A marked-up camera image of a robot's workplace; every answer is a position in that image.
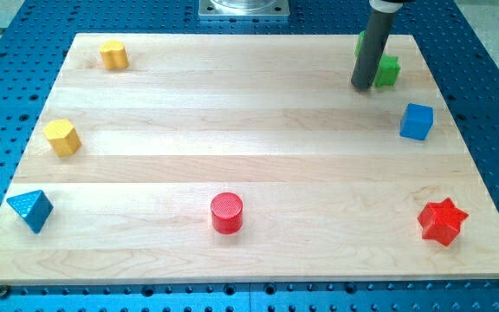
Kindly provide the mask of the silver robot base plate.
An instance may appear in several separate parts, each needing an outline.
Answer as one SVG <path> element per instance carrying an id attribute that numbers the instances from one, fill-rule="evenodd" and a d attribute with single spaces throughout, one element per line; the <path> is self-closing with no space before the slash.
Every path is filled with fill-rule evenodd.
<path id="1" fill-rule="evenodd" d="M 289 0 L 199 0 L 204 17 L 289 16 Z"/>

